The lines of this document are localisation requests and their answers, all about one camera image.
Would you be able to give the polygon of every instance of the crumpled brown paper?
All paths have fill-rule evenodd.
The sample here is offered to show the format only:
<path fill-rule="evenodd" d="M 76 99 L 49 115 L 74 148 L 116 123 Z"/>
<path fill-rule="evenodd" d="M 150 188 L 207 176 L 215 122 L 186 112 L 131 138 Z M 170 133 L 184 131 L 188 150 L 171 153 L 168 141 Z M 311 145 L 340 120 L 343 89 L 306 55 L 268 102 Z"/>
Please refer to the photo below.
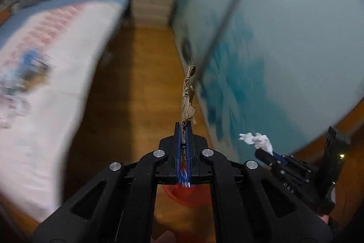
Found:
<path fill-rule="evenodd" d="M 186 143 L 185 126 L 187 125 L 187 121 L 191 121 L 192 126 L 196 123 L 195 109 L 192 107 L 195 91 L 190 85 L 190 77 L 192 77 L 195 72 L 196 66 L 189 66 L 185 75 L 185 81 L 183 82 L 181 143 Z"/>

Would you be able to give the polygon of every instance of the blue bed sheet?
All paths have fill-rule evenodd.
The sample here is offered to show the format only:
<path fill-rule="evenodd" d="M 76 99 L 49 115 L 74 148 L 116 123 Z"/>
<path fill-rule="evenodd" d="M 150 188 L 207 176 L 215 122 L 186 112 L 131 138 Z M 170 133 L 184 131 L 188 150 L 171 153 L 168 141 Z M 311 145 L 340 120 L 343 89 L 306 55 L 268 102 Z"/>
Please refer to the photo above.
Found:
<path fill-rule="evenodd" d="M 35 6 L 31 6 L 25 9 L 21 9 L 12 15 L 1 27 L 0 27 L 0 49 L 5 45 L 10 36 L 19 29 L 23 23 L 32 15 L 41 11 L 56 9 L 65 5 L 71 5 L 78 2 L 85 2 L 89 0 L 44 0 Z M 129 0 L 113 0 L 118 2 L 124 9 L 126 9 Z"/>

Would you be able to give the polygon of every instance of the white bed sheet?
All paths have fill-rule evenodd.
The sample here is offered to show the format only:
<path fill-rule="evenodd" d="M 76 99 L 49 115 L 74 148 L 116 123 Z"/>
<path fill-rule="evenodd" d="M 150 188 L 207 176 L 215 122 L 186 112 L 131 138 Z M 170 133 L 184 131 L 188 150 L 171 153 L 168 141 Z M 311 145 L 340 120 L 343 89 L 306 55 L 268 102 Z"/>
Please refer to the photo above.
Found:
<path fill-rule="evenodd" d="M 45 47 L 52 68 L 48 83 L 37 85 L 27 97 L 30 114 L 0 129 L 0 192 L 39 222 L 61 205 L 65 158 L 81 123 L 96 65 L 124 11 L 112 1 L 75 7 L 77 14 Z M 0 51 L 0 65 L 52 13 L 32 16 L 13 34 Z"/>

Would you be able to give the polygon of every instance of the crumpled white tissue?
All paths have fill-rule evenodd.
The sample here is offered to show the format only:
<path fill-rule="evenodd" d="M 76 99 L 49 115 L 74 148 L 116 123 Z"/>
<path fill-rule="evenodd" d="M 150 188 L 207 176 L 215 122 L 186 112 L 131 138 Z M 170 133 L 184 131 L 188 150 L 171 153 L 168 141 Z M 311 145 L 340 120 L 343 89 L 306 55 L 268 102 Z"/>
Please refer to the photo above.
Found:
<path fill-rule="evenodd" d="M 240 141 L 245 141 L 247 144 L 254 144 L 255 149 L 261 148 L 267 153 L 273 155 L 273 147 L 267 135 L 256 133 L 256 136 L 254 136 L 252 133 L 247 133 L 239 134 L 239 136 Z"/>

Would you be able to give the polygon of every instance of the silver screw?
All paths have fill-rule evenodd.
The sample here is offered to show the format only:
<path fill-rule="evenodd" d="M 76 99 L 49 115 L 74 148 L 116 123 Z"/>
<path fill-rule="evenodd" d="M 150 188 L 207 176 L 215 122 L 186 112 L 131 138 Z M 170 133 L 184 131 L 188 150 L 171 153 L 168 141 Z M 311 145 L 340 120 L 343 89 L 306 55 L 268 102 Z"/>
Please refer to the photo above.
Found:
<path fill-rule="evenodd" d="M 121 168 L 121 164 L 118 162 L 114 162 L 110 164 L 109 168 L 112 171 L 118 171 Z"/>
<path fill-rule="evenodd" d="M 153 152 L 153 155 L 154 155 L 154 157 L 156 157 L 156 158 L 161 158 L 161 157 L 163 157 L 163 156 L 165 155 L 165 152 L 164 152 L 164 150 L 157 149 L 157 150 L 155 150 L 155 151 Z"/>
<path fill-rule="evenodd" d="M 256 161 L 247 161 L 246 162 L 246 166 L 249 168 L 249 169 L 257 169 L 258 168 L 258 163 Z"/>
<path fill-rule="evenodd" d="M 205 157 L 211 157 L 214 154 L 214 151 L 212 149 L 206 148 L 202 151 L 202 154 Z"/>

